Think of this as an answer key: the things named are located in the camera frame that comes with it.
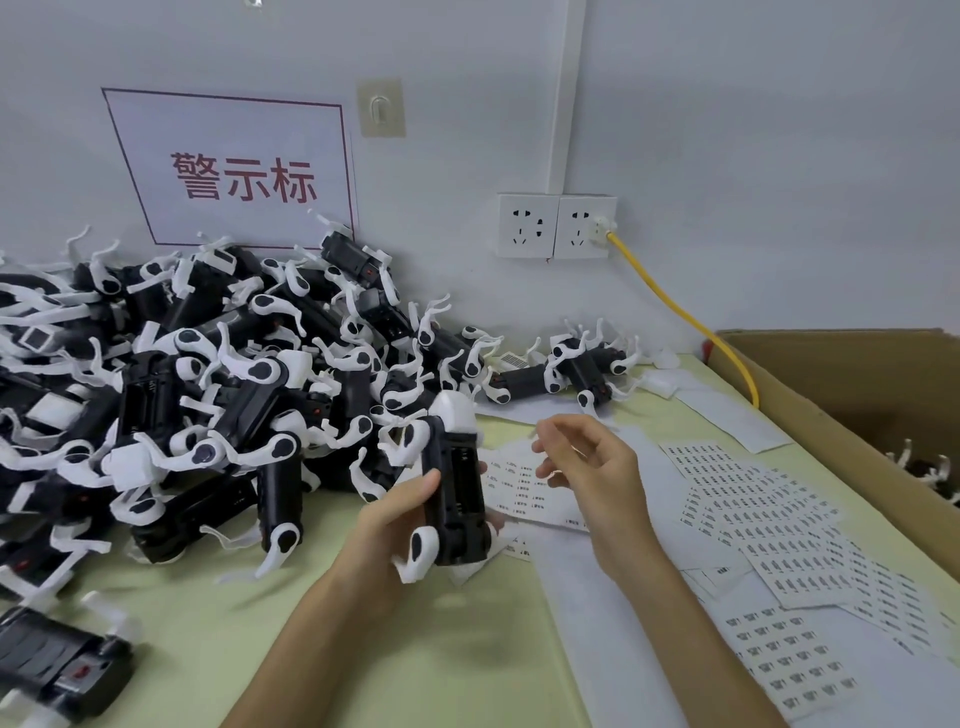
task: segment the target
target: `barcode label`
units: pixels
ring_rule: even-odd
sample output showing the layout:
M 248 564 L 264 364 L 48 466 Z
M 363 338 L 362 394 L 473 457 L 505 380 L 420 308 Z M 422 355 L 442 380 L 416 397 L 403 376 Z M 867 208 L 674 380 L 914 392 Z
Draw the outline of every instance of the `barcode label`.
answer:
M 529 365 L 527 360 L 522 356 L 517 356 L 513 352 L 506 352 L 501 354 L 500 357 L 500 369 L 511 372 L 515 369 L 526 369 Z

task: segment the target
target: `table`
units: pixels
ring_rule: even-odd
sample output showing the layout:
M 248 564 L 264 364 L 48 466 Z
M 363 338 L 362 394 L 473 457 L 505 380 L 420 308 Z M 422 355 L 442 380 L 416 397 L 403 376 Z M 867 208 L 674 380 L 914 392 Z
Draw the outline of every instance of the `table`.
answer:
M 716 389 L 733 389 L 693 356 L 684 367 Z M 710 439 L 747 457 L 733 438 L 679 401 L 637 393 L 616 419 L 655 441 Z M 531 428 L 484 418 L 486 447 Z M 875 558 L 925 586 L 941 608 L 960 615 L 960 585 L 812 456 L 790 445 L 756 456 L 786 468 L 842 506 L 844 528 Z M 246 687 L 300 596 L 324 572 L 345 539 L 358 497 L 316 493 L 304 500 L 304 543 L 260 583 L 222 586 L 228 570 L 255 567 L 262 551 L 223 552 L 203 539 L 176 564 L 145 567 L 116 548 L 93 557 L 69 595 L 97 589 L 143 619 L 147 644 L 130 685 L 91 728 L 216 726 Z M 241 517 L 231 533 L 252 522 Z M 76 599 L 67 598 L 68 605 Z M 56 613 L 80 626 L 103 625 L 74 606 Z M 462 588 L 432 570 L 396 618 L 358 656 L 327 725 L 342 728 L 588 728 L 589 720 L 531 564 L 498 557 Z

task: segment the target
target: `yellow power cord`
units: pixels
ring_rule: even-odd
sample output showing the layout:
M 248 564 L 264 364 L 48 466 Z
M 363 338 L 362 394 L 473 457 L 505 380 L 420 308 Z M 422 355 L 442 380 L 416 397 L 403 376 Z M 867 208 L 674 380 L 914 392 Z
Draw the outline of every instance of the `yellow power cord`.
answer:
M 713 344 L 717 347 L 717 349 L 719 349 L 721 352 L 723 352 L 730 358 L 730 361 L 733 362 L 737 370 L 739 370 L 740 374 L 743 375 L 744 380 L 747 382 L 747 387 L 750 389 L 751 403 L 756 409 L 759 409 L 760 393 L 756 389 L 756 382 L 754 382 L 754 378 L 750 376 L 750 372 L 743 365 L 743 362 L 740 361 L 740 357 L 737 356 L 735 353 L 733 353 L 733 349 L 727 346 L 724 340 L 721 339 L 719 336 L 717 336 L 715 333 L 713 333 L 713 331 L 705 327 L 703 324 L 701 324 L 699 321 L 693 318 L 690 314 L 688 314 L 686 311 L 684 311 L 682 308 L 676 305 L 673 302 L 673 299 L 667 296 L 666 292 L 657 285 L 657 282 L 652 278 L 650 278 L 650 274 L 643 269 L 643 266 L 640 265 L 640 262 L 634 257 L 634 255 L 630 251 L 627 250 L 627 246 L 623 244 L 623 241 L 619 237 L 617 237 L 617 234 L 614 231 L 607 231 L 607 239 L 610 240 L 613 243 L 613 245 L 617 247 L 617 250 L 619 250 L 625 258 L 627 258 L 627 262 L 634 267 L 634 270 L 643 279 L 643 282 L 646 283 L 648 286 L 650 286 L 650 290 L 652 290 L 654 293 L 657 294 L 657 297 L 666 304 L 667 308 L 669 308 L 675 314 L 680 316 L 680 318 L 682 318 L 692 327 L 700 331 L 700 333 L 706 336 L 707 339 L 713 342 Z

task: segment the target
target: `power socket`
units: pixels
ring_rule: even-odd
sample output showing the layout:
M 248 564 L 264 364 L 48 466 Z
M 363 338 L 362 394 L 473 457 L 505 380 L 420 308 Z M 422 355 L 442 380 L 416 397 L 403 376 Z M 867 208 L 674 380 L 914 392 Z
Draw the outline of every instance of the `power socket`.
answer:
M 501 194 L 497 257 L 553 256 L 560 195 Z
M 596 220 L 616 219 L 616 198 L 602 195 L 563 195 L 557 213 L 557 244 L 553 256 L 563 258 L 607 257 L 610 245 L 593 242 Z

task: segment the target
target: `brown cardboard box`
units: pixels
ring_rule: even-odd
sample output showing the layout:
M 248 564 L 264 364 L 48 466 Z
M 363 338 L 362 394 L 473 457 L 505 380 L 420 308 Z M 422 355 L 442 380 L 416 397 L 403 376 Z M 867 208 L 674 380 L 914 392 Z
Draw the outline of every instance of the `brown cardboard box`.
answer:
M 939 329 L 721 331 L 754 376 L 760 409 L 960 580 L 960 509 L 883 454 L 960 468 L 960 338 Z M 732 362 L 708 364 L 747 396 Z

